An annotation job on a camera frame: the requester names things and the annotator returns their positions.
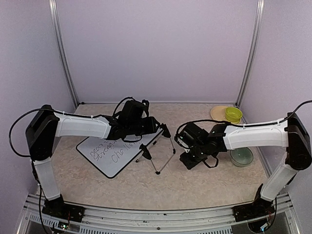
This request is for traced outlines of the white whiteboard with black frame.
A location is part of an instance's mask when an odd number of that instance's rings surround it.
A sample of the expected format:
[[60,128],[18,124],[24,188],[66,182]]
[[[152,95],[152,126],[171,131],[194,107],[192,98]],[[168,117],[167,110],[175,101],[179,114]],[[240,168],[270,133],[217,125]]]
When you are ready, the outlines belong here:
[[131,135],[123,140],[106,140],[88,137],[76,146],[76,150],[84,156],[96,169],[107,178],[116,177],[131,161],[142,154],[140,146],[152,145],[163,130],[158,129],[154,134],[139,136]]

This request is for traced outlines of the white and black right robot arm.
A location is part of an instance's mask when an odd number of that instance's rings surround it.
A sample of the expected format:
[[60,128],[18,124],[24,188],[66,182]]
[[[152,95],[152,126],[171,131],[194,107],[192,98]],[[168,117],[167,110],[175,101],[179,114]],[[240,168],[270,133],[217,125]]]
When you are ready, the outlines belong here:
[[275,212],[273,201],[280,191],[312,163],[310,136],[298,115],[288,113],[285,118],[254,124],[220,120],[214,123],[209,132],[197,126],[196,120],[178,127],[174,140],[185,149],[180,161],[190,170],[209,156],[217,157],[220,152],[248,147],[284,148],[281,163],[267,182],[259,186],[253,202],[233,207],[237,222]]

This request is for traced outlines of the metal whiteboard stand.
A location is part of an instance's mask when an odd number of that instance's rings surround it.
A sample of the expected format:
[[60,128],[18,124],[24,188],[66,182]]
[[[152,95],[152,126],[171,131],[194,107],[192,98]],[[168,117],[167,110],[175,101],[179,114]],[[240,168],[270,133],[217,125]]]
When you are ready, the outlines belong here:
[[144,160],[150,162],[156,175],[161,174],[176,154],[173,137],[169,128],[164,123],[160,125],[160,133],[152,139],[151,143],[142,143],[139,149],[140,156],[135,160],[135,163]]

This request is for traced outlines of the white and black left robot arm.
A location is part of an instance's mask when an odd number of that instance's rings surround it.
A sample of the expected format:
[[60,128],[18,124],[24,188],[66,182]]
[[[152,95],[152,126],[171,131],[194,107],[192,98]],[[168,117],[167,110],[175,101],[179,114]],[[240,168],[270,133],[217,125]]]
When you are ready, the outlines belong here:
[[84,208],[66,204],[57,186],[51,157],[57,137],[95,137],[125,140],[127,136],[154,134],[160,123],[149,114],[149,102],[127,101],[123,109],[111,116],[84,116],[54,110],[43,105],[26,128],[26,140],[35,180],[45,195],[42,212],[54,217],[81,216]]

